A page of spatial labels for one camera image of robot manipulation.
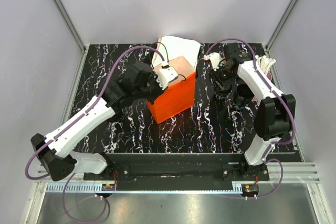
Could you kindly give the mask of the black printed paper cup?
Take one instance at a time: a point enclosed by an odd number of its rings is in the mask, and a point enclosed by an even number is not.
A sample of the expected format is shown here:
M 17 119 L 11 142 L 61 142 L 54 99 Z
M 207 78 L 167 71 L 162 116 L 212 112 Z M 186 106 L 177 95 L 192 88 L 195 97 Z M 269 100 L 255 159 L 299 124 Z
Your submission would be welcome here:
M 215 98 L 217 101 L 219 102 L 224 102 L 226 97 L 231 93 L 231 89 L 224 89 L 224 90 L 221 90 L 221 89 L 216 89 L 215 90 Z

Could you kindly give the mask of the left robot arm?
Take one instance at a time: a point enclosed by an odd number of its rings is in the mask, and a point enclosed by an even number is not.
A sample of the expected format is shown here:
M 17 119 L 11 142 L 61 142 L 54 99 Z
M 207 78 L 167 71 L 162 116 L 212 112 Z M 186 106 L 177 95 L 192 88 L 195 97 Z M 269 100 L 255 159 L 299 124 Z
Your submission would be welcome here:
M 103 153 L 79 153 L 74 147 L 99 124 L 112 118 L 135 100 L 150 103 L 167 89 L 169 69 L 153 70 L 137 62 L 116 80 L 109 80 L 98 96 L 47 135 L 35 134 L 31 144 L 47 175 L 55 182 L 73 173 L 89 173 L 103 180 L 113 177 L 113 161 Z

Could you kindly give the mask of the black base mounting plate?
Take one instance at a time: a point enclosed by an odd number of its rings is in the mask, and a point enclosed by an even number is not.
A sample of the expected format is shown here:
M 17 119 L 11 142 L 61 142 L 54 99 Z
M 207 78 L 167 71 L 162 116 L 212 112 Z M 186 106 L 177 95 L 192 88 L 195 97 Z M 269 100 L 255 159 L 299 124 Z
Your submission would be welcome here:
M 233 182 L 267 182 L 265 164 L 249 166 L 242 154 L 109 154 L 109 175 L 85 173 L 84 180 L 113 179 L 119 191 L 225 191 Z

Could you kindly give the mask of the white folded towel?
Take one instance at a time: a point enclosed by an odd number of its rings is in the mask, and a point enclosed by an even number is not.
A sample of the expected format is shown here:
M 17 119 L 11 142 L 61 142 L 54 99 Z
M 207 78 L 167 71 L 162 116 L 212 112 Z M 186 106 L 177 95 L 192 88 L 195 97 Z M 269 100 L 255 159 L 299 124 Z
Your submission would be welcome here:
M 157 50 L 164 61 L 170 62 L 183 56 L 195 69 L 201 44 L 195 40 L 184 39 L 176 36 L 164 36 L 158 40 Z

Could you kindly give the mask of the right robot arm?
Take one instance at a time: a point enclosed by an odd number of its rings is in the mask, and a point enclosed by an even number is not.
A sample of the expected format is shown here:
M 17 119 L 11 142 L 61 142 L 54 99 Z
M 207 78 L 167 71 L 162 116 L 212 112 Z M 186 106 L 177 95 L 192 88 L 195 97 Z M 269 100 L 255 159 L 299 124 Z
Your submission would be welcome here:
M 267 78 L 254 51 L 250 56 L 246 52 L 227 52 L 221 57 L 208 50 L 204 58 L 211 62 L 215 74 L 241 78 L 243 89 L 259 103 L 254 120 L 256 135 L 238 165 L 239 176 L 250 180 L 263 171 L 266 157 L 275 145 L 290 144 L 295 138 L 296 100 Z

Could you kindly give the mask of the orange paper bag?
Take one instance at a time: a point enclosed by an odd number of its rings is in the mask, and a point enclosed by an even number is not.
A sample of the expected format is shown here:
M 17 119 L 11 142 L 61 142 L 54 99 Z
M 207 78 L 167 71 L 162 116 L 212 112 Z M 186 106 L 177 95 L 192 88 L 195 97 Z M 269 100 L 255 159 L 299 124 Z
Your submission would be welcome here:
M 153 104 L 148 103 L 148 108 L 158 124 L 192 107 L 195 101 L 196 68 L 183 56 L 167 64 L 173 66 L 179 76 Z

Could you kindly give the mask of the white wooden stir sticks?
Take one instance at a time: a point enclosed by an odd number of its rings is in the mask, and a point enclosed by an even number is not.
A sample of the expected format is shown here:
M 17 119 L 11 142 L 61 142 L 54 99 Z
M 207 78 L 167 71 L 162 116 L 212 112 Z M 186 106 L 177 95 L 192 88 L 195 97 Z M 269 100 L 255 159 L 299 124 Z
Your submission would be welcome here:
M 270 68 L 276 63 L 275 59 L 268 58 L 266 55 L 259 56 L 256 55 L 257 65 L 260 67 L 261 71 L 267 75 Z

